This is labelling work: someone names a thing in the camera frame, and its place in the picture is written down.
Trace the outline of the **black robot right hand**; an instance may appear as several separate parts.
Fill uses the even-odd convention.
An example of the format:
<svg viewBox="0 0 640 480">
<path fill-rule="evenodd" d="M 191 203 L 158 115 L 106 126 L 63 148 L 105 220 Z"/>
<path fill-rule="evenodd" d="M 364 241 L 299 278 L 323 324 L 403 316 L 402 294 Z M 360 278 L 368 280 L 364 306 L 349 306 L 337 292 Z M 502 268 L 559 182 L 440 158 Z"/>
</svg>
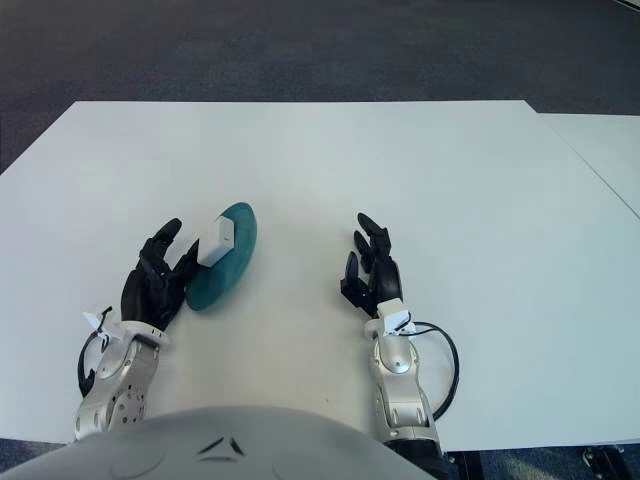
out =
<svg viewBox="0 0 640 480">
<path fill-rule="evenodd" d="M 355 308 L 375 318 L 379 304 L 403 299 L 400 272 L 391 256 L 388 229 L 362 212 L 357 220 L 366 235 L 358 230 L 353 234 L 356 251 L 347 256 L 340 291 Z"/>
</svg>

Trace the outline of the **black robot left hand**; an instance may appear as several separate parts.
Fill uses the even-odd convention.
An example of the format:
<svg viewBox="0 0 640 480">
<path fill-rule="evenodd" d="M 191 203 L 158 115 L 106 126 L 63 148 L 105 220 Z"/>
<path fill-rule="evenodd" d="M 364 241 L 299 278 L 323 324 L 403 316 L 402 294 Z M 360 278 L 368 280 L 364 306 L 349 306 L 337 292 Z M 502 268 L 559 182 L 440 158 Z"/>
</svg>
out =
<svg viewBox="0 0 640 480">
<path fill-rule="evenodd" d="M 198 240 L 173 268 L 165 261 L 165 254 L 181 227 L 178 218 L 171 219 L 144 243 L 121 295 L 123 321 L 142 322 L 165 331 L 176 316 L 198 266 Z"/>
</svg>

